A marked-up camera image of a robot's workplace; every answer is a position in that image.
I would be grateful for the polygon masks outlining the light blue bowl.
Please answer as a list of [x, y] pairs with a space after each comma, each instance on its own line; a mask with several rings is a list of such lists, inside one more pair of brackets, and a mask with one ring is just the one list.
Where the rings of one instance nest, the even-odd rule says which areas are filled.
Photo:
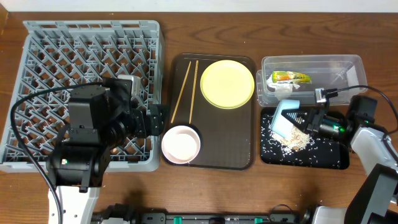
[[292, 129], [294, 125], [287, 118], [282, 116], [282, 111], [298, 109], [299, 106], [299, 100], [280, 101], [271, 121], [271, 131], [284, 139], [290, 139], [292, 137]]

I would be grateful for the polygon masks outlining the rice and food scraps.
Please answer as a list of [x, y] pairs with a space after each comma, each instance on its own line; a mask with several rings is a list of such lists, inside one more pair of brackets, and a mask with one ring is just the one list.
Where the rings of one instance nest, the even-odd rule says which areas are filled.
[[295, 151], [305, 148], [306, 145], [309, 143], [309, 139], [313, 138], [308, 134], [300, 132], [297, 128], [292, 129], [292, 137], [290, 139], [284, 139], [274, 132], [272, 132], [272, 137], [278, 140], [288, 149]]

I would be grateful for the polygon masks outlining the white paper napkin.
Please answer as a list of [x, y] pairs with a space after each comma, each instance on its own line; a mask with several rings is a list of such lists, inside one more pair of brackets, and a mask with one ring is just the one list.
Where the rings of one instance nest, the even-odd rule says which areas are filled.
[[299, 84], [291, 84], [291, 83], [274, 83], [272, 81], [272, 77], [269, 77], [266, 80], [266, 84], [268, 89], [274, 93], [274, 96], [279, 100], [287, 99], [292, 93], [294, 89], [300, 88]]

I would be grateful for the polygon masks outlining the green orange snack wrapper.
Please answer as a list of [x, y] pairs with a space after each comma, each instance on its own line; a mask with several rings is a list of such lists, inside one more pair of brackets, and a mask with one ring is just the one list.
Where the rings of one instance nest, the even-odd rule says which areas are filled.
[[273, 71], [272, 82], [278, 84], [311, 83], [312, 78], [304, 73], [291, 71]]

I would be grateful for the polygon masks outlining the wooden chopstick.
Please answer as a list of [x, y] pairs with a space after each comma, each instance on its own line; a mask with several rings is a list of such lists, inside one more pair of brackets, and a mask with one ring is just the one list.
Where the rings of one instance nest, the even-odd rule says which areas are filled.
[[188, 64], [188, 67], [187, 67], [187, 70], [185, 72], [185, 76], [184, 76], [184, 79], [183, 79], [183, 83], [182, 83], [182, 86], [181, 86], [181, 89], [180, 89], [180, 92], [179, 92], [179, 95], [178, 95], [178, 98], [177, 98], [177, 102], [176, 102], [176, 105], [175, 105], [175, 108], [174, 108], [174, 112], [172, 114], [172, 118], [171, 118], [171, 121], [170, 121], [171, 123], [174, 122], [175, 116], [177, 114], [178, 106], [179, 106], [180, 99], [181, 99], [182, 94], [183, 94], [183, 90], [185, 88], [185, 84], [186, 84], [186, 81], [187, 81], [187, 77], [188, 77], [188, 74], [189, 74], [189, 71], [190, 71], [191, 64], [192, 64], [192, 62], [189, 61], [189, 64]]
[[198, 64], [199, 64], [199, 61], [196, 60], [195, 73], [194, 73], [194, 79], [193, 79], [193, 87], [192, 87], [192, 97], [191, 97], [191, 103], [190, 103], [190, 116], [189, 116], [189, 120], [188, 120], [189, 124], [192, 123], [192, 117], [193, 117], [193, 107], [194, 107], [195, 92], [196, 92], [196, 85], [197, 85]]

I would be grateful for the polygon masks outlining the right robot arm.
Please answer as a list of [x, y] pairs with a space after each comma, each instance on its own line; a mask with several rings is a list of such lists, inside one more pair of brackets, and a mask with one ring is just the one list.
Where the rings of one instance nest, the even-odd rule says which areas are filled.
[[367, 178], [347, 208], [319, 206], [314, 224], [397, 223], [397, 213], [389, 210], [397, 202], [397, 152], [387, 131], [374, 123], [377, 101], [354, 96], [345, 118], [326, 115], [326, 108], [301, 110], [298, 100], [282, 100], [274, 119], [284, 122], [282, 132], [296, 127], [305, 134], [343, 140], [355, 152]]

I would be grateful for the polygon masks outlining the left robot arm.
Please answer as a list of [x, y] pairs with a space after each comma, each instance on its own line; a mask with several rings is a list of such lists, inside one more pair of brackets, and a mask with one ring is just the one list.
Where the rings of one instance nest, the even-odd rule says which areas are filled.
[[111, 150], [127, 138], [160, 136], [169, 113], [166, 105], [149, 113], [130, 106], [131, 86], [89, 83], [74, 88], [68, 102], [70, 122], [59, 132], [47, 159], [56, 188], [62, 223], [89, 223], [99, 197]]

